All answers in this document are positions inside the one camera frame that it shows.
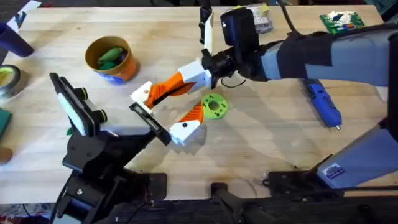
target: blue glue gun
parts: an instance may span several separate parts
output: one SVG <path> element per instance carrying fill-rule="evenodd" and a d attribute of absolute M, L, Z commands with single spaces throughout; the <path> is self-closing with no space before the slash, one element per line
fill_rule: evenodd
<path fill-rule="evenodd" d="M 302 83 L 324 124 L 329 128 L 335 127 L 340 130 L 341 114 L 326 92 L 325 87 L 319 80 L 306 79 L 302 80 Z"/>

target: green object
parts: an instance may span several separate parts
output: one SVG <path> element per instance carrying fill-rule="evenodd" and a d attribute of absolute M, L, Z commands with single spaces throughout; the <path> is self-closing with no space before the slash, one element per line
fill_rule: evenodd
<path fill-rule="evenodd" d="M 328 29 L 328 32 L 331 34 L 339 34 L 342 32 L 346 32 L 347 30 L 357 29 L 361 27 L 365 27 L 361 17 L 355 11 L 345 11 L 345 12 L 336 12 L 338 14 L 348 14 L 349 19 L 342 20 L 343 18 L 339 19 L 338 21 L 334 21 L 333 17 L 329 15 L 320 15 L 320 19 L 322 20 L 323 24 Z M 345 27 L 345 25 L 354 25 L 353 28 Z"/>
<path fill-rule="evenodd" d="M 72 133 L 73 133 L 73 128 L 72 127 L 68 128 L 67 136 L 72 135 Z"/>
<path fill-rule="evenodd" d="M 0 137 L 6 130 L 10 118 L 11 113 L 0 108 Z"/>
<path fill-rule="evenodd" d="M 102 66 L 106 62 L 112 62 L 118 59 L 122 54 L 123 54 L 123 48 L 113 47 L 98 59 L 97 64 Z"/>
<path fill-rule="evenodd" d="M 203 115 L 208 119 L 221 119 L 228 111 L 228 102 L 217 93 L 210 93 L 201 99 Z"/>
<path fill-rule="evenodd" d="M 113 62 L 106 62 L 105 64 L 103 64 L 102 66 L 100 66 L 100 70 L 109 70 L 109 69 L 112 69 L 112 68 L 114 68 L 114 67 L 116 67 L 116 66 L 118 66 L 118 65 L 116 65 L 115 63 L 113 63 Z"/>

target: blue cup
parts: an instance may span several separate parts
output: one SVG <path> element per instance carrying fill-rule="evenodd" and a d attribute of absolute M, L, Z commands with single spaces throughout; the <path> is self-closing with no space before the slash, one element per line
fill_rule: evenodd
<path fill-rule="evenodd" d="M 20 57 L 30 56 L 34 49 L 7 24 L 0 23 L 0 47 Z"/>

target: wooden table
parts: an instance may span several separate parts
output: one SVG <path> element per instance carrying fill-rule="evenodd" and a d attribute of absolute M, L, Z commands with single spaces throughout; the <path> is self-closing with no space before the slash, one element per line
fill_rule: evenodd
<path fill-rule="evenodd" d="M 215 50 L 226 48 L 215 8 Z M 320 14 L 355 10 L 366 25 L 381 23 L 373 6 L 288 7 L 302 33 L 326 30 Z M 88 90 L 99 107 L 125 110 L 129 95 L 147 80 L 162 82 L 178 67 L 201 57 L 199 8 L 70 8 L 37 9 L 20 31 L 35 49 L 29 58 L 9 54 L 4 64 L 27 71 L 30 82 L 17 97 L 3 102 L 13 114 L 1 145 L 14 150 L 13 160 L 0 167 L 0 203 L 54 202 L 69 176 L 62 166 L 69 127 L 57 102 L 49 73 L 57 72 L 75 86 Z M 274 30 L 260 35 L 261 43 L 286 38 L 289 32 L 279 7 L 271 7 Z M 92 41 L 104 35 L 125 38 L 140 61 L 133 81 L 112 86 L 85 64 Z M 227 82 L 240 82 L 236 75 Z M 206 93 L 224 95 L 230 105 L 218 121 L 205 121 L 204 133 L 189 147 L 165 147 L 156 140 L 127 167 L 138 172 L 165 172 L 168 199 L 208 198 L 212 182 L 226 182 L 240 197 L 266 197 L 260 178 L 271 170 L 311 168 L 372 128 L 386 115 L 386 104 L 373 87 L 362 83 L 324 81 L 343 115 L 341 132 L 324 128 L 317 120 L 297 80 L 255 83 L 228 89 L 202 90 L 178 99 L 169 98 L 155 108 L 166 126 L 181 118 Z M 370 184 L 395 184 L 397 174 Z"/>

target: blue object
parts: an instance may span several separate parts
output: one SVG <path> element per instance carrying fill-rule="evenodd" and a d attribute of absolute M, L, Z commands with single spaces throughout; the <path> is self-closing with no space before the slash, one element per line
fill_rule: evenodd
<path fill-rule="evenodd" d="M 34 49 L 7 24 L 0 23 L 0 47 L 20 57 L 28 57 Z"/>
<path fill-rule="evenodd" d="M 341 114 L 332 102 L 325 87 L 319 80 L 302 80 L 302 83 L 324 124 L 329 128 L 336 127 L 340 130 Z"/>
<path fill-rule="evenodd" d="M 333 22 L 339 21 L 342 16 L 343 16 L 342 13 L 333 16 L 333 18 L 332 18 Z"/>

